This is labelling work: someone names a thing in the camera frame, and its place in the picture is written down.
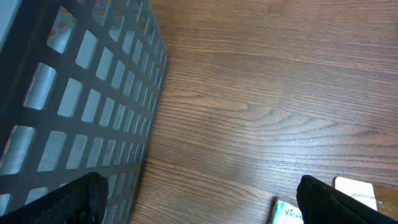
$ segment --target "plastic grid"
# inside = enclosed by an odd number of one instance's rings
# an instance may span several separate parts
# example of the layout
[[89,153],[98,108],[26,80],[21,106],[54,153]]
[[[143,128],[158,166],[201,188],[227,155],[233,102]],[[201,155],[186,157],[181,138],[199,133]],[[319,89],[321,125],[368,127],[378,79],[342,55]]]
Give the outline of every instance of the plastic grid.
[[167,64],[150,2],[64,1],[41,47],[0,161],[0,215],[95,171],[103,223],[126,223]]

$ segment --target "plastic crate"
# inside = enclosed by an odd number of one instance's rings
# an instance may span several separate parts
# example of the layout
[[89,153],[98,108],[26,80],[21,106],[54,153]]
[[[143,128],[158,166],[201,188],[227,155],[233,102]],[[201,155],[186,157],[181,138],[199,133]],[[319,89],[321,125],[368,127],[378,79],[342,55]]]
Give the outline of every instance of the plastic crate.
[[14,7],[0,42],[0,215],[95,171],[109,182],[103,223],[128,222],[167,69],[149,0]]

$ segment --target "black object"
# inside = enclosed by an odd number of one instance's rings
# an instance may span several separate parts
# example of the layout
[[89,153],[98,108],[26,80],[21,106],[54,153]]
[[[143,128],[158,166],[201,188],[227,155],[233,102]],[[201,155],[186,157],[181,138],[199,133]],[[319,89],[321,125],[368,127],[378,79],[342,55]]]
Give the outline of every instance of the black object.
[[398,224],[397,221],[310,175],[303,176],[297,187],[297,203],[302,212],[304,224]]
[[90,172],[0,217],[0,223],[102,223],[108,181]]

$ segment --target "wooden table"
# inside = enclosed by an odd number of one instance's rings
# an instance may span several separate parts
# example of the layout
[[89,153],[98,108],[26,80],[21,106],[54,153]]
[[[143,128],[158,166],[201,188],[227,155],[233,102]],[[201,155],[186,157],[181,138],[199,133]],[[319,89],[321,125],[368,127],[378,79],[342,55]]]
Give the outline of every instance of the wooden table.
[[133,223],[265,223],[304,174],[398,188],[398,1],[152,5],[169,72]]

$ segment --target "laundry basket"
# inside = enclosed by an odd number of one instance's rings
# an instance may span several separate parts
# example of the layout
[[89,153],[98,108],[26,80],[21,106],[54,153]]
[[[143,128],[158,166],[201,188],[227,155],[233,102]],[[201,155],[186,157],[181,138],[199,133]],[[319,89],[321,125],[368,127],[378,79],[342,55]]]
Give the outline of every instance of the laundry basket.
[[0,215],[94,171],[109,182],[103,223],[127,223],[167,70],[149,0],[10,2]]

